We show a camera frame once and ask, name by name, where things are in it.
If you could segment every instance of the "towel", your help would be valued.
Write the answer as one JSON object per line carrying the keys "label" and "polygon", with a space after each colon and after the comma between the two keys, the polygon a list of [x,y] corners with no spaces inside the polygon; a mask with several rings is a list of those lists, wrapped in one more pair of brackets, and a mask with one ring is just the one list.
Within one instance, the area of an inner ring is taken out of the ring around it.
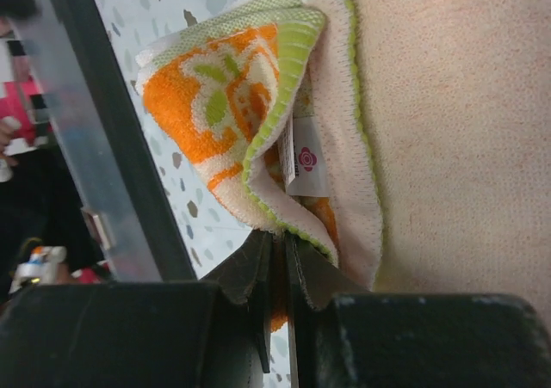
{"label": "towel", "polygon": [[245,0],[138,54],[136,89],[237,219],[294,232],[371,286],[381,209],[355,40],[350,0]]}
{"label": "towel", "polygon": [[551,328],[551,0],[354,0],[375,290],[498,292]]}

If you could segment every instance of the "terrazzo countertop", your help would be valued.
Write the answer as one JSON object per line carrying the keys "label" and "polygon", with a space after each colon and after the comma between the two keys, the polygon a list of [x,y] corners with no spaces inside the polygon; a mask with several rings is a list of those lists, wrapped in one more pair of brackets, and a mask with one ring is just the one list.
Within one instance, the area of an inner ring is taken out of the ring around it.
{"label": "terrazzo countertop", "polygon": [[[176,143],[157,126],[135,92],[134,56],[154,40],[219,14],[235,0],[96,0],[127,82],[164,191],[199,277],[237,249],[251,228],[238,222],[211,195]],[[272,334],[271,374],[264,386],[288,387],[288,329]]]}

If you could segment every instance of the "black pants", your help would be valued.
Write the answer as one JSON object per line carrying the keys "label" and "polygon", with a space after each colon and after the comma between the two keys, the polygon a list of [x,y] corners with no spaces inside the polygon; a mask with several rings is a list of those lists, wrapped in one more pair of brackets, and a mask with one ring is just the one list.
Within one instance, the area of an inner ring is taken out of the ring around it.
{"label": "black pants", "polygon": [[22,243],[31,237],[41,238],[45,245],[65,246],[70,270],[101,260],[59,150],[32,151],[16,158],[14,176],[0,183],[0,275],[5,277],[13,268]]}

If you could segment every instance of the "towel label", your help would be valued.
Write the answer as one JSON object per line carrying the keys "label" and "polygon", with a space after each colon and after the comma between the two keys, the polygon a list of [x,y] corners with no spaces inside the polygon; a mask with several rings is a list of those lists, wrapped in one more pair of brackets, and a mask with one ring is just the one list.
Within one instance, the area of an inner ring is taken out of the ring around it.
{"label": "towel label", "polygon": [[287,194],[329,197],[325,160],[313,117],[290,119],[278,140],[278,150]]}

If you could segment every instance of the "pink flower logo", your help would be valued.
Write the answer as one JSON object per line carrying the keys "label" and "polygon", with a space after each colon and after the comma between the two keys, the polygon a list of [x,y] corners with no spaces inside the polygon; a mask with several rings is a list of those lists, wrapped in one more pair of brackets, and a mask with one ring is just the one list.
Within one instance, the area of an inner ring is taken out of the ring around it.
{"label": "pink flower logo", "polygon": [[299,154],[299,163],[302,164],[304,170],[312,171],[313,166],[318,162],[318,158],[307,147],[302,147],[302,151]]}

